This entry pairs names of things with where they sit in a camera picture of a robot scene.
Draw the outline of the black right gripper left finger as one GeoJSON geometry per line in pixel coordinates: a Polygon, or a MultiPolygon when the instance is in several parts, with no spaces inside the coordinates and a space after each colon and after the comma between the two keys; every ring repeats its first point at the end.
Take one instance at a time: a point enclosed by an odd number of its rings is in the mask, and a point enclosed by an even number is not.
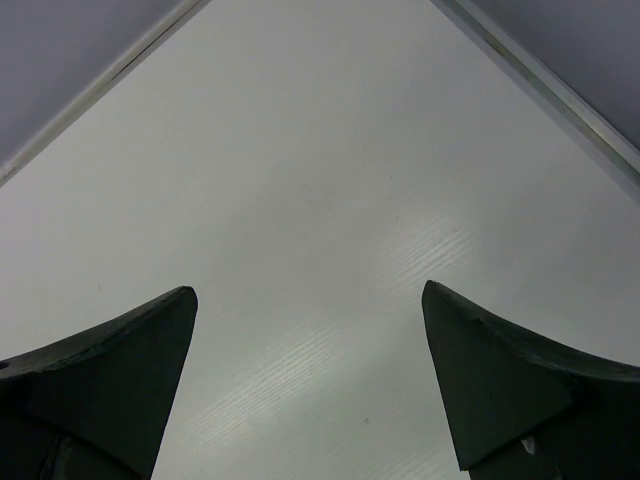
{"type": "Polygon", "coordinates": [[[2,361],[2,478],[150,478],[196,314],[182,286],[2,361]]]}

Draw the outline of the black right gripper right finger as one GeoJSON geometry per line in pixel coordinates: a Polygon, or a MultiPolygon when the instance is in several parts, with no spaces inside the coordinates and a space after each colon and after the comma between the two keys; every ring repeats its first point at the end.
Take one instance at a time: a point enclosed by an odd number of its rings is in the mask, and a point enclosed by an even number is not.
{"type": "Polygon", "coordinates": [[[473,479],[638,478],[638,367],[551,340],[435,281],[422,309],[461,471],[473,479]]]}

